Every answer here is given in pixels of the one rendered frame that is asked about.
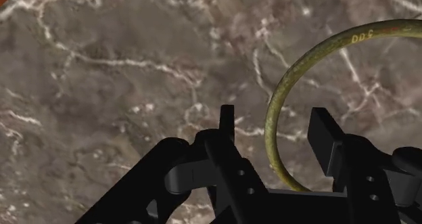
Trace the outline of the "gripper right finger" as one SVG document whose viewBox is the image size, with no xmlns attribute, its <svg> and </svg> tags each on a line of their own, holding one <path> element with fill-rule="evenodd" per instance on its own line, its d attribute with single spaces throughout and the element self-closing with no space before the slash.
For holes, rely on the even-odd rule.
<svg viewBox="0 0 422 224">
<path fill-rule="evenodd" d="M 333 191 L 343 193 L 348 224 L 422 224 L 422 149 L 377 149 L 345 133 L 326 108 L 313 108 L 308 142 Z"/>
</svg>

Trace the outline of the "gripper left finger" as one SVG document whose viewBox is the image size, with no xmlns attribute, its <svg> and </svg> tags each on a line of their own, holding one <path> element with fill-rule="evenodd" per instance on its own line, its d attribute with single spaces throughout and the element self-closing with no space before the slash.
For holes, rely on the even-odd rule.
<svg viewBox="0 0 422 224">
<path fill-rule="evenodd" d="M 268 195 L 250 161 L 235 147 L 232 105 L 220 108 L 219 126 L 159 141 L 75 224 L 166 224 L 192 190 L 206 188 L 212 224 L 253 224 Z"/>
</svg>

